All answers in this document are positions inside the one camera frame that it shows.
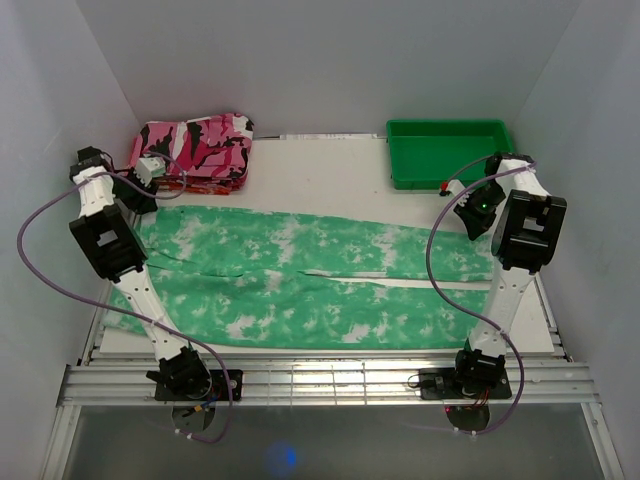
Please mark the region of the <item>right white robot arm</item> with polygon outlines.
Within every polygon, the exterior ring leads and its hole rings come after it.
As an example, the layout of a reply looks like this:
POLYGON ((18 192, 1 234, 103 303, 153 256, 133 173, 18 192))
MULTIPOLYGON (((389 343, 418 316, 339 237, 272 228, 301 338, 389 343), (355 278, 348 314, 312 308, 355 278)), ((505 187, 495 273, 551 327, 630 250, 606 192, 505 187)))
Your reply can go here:
POLYGON ((482 315, 456 355, 451 382, 464 397, 507 390, 503 336, 510 332, 522 297, 555 253, 567 201, 545 190, 527 155, 496 153, 485 161, 489 181, 462 197, 454 213, 468 238, 491 231, 494 278, 482 315))

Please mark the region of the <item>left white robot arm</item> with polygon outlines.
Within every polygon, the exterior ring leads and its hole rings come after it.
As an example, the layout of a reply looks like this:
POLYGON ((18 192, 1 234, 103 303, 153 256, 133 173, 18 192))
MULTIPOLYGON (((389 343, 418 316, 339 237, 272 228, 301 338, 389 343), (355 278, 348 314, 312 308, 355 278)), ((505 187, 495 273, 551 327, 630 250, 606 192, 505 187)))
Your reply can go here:
POLYGON ((111 281, 133 312, 144 317, 141 323, 159 363, 147 377, 175 395, 205 397, 212 376, 189 340, 177 334, 152 285, 141 241, 116 204, 106 155, 90 146, 77 156, 69 176, 79 187, 81 210, 69 224, 71 234, 98 276, 111 281))

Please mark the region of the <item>green tie-dye trousers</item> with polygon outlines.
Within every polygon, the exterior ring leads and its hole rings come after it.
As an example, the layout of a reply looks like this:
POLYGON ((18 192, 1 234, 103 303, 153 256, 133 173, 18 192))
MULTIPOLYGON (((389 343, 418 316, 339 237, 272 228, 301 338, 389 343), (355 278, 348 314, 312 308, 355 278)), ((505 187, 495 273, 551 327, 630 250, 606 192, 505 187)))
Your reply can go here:
POLYGON ((493 275, 487 237, 341 217, 174 206, 135 230, 178 330, 225 346, 458 348, 493 275))

